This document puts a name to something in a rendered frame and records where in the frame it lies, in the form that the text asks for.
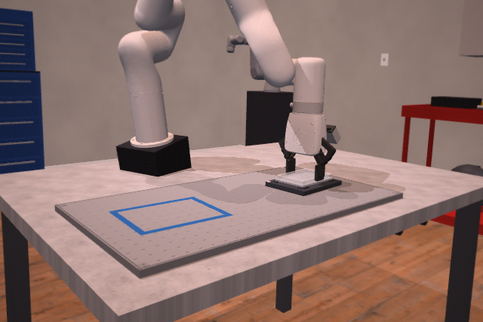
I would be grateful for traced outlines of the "blue tape rectangle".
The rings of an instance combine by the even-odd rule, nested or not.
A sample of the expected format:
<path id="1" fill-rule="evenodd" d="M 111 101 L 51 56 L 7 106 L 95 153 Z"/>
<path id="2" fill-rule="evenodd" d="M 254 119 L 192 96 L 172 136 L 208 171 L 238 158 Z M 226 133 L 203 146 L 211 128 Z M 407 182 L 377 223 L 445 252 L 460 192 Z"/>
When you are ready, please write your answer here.
<path id="1" fill-rule="evenodd" d="M 155 205 L 167 204 L 167 203 L 172 203 L 172 202 L 176 202 L 176 201 L 184 201 L 184 200 L 189 200 L 189 199 L 197 201 L 197 202 L 199 202 L 199 203 L 201 203 L 201 204 L 203 204 L 207 207 L 210 207 L 211 209 L 216 210 L 216 211 L 218 211 L 218 212 L 220 212 L 224 215 L 214 216 L 214 217 L 210 217 L 210 218 L 207 218 L 207 219 L 200 219 L 200 220 L 196 220 L 196 221 L 192 221 L 192 222 L 186 222 L 186 223 L 182 223 L 182 224 L 179 224 L 179 225 L 172 225 L 172 226 L 168 226 L 168 227 L 164 227 L 164 228 L 158 228 L 158 229 L 154 229 L 154 230 L 150 230 L 150 231 L 145 232 L 141 228 L 137 227 L 135 224 L 133 224 L 132 222 L 130 222 L 129 220 L 124 218 L 122 215 L 117 213 L 117 212 L 126 211 L 126 210 L 133 210 L 133 209 L 138 209 L 138 208 L 142 208 L 142 207 L 151 207 L 151 206 L 155 206 Z M 132 228 L 139 235 L 147 235 L 147 234 L 150 234 L 150 233 L 160 232 L 160 231 L 168 230 L 168 229 L 171 229 L 171 228 L 178 228 L 178 227 L 181 227 L 181 226 L 191 225 L 191 224 L 195 224 L 195 223 L 199 223 L 199 222 L 205 222 L 205 221 L 209 221 L 209 220 L 212 220 L 212 219 L 219 219 L 219 218 L 223 218 L 223 217 L 226 217 L 226 216 L 233 216 L 232 214 L 227 213 L 226 211 L 221 210 L 221 209 L 219 209 L 219 208 L 217 208 L 213 205 L 210 205 L 210 204 L 208 204 L 204 201 L 201 201 L 201 200 L 199 200 L 195 197 L 182 198 L 182 199 L 177 199 L 177 200 L 172 200 L 172 201 L 165 201 L 165 202 L 160 202 L 160 203 L 156 203 L 156 204 L 147 204 L 147 205 L 143 205 L 143 206 L 139 206 L 139 207 L 130 207 L 130 208 L 126 208 L 126 209 L 114 210 L 114 211 L 109 211 L 109 212 L 113 216 L 115 216 L 116 218 L 121 220 L 124 224 L 126 224 L 127 226 Z"/>

